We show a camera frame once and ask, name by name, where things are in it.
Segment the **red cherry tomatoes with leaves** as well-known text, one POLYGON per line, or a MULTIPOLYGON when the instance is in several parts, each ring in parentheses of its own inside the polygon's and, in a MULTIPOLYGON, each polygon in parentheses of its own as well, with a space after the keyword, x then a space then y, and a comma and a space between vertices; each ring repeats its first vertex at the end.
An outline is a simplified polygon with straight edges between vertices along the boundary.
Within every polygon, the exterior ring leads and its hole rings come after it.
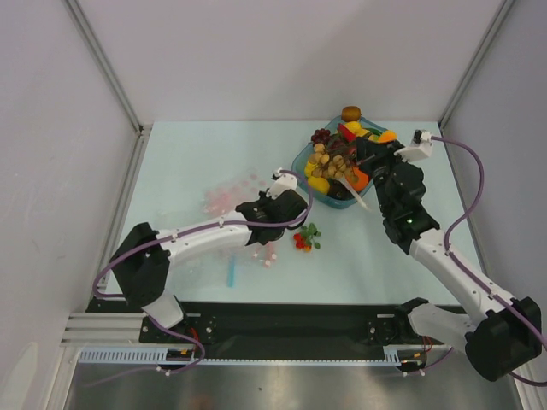
POLYGON ((293 235, 293 241, 297 250, 311 252, 321 248, 321 237, 322 232, 316 224, 309 223, 299 227, 298 232, 293 235))

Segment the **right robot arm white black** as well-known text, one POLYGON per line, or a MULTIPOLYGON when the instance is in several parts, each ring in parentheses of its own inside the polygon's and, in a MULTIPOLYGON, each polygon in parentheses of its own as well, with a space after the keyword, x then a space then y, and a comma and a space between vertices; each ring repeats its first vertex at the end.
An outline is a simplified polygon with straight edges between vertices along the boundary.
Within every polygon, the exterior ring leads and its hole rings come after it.
POLYGON ((545 351, 541 309, 470 267, 450 243, 452 231, 443 231, 422 205, 424 173, 415 162, 430 156, 435 140, 419 130, 409 146, 397 140, 356 141, 357 164, 373 180, 386 235, 429 270, 464 310, 452 313, 416 298, 400 307, 403 316, 394 321, 394 331, 405 343, 421 336, 445 343, 464 353, 480 376, 496 381, 545 351))

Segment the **clear zip bag pink zipper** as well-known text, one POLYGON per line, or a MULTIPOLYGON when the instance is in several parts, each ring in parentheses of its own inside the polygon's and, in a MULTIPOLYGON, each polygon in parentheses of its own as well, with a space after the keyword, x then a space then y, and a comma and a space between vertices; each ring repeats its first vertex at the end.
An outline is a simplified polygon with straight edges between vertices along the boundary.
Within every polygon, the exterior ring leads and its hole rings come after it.
MULTIPOLYGON (((192 292, 229 288, 226 285, 228 262, 218 254, 225 249, 249 248, 251 232, 245 218, 235 210, 187 227, 160 230, 161 248, 168 252, 166 288, 176 296, 192 292)), ((236 263, 239 266, 264 267, 258 262, 236 263)))

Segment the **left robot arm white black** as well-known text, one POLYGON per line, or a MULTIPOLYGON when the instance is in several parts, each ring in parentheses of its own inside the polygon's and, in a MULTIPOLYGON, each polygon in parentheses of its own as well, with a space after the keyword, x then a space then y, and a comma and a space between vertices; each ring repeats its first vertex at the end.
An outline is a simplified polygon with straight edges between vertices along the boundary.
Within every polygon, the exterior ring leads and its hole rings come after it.
POLYGON ((295 190, 275 198, 261 193, 253 202, 203 224, 155 231, 147 222, 132 228, 110 260, 121 297, 145 312, 170 342, 188 332, 188 321, 178 299, 166 290, 168 276, 183 262, 213 256, 221 249, 236 249, 281 238, 286 229, 305 218, 308 203, 295 190))

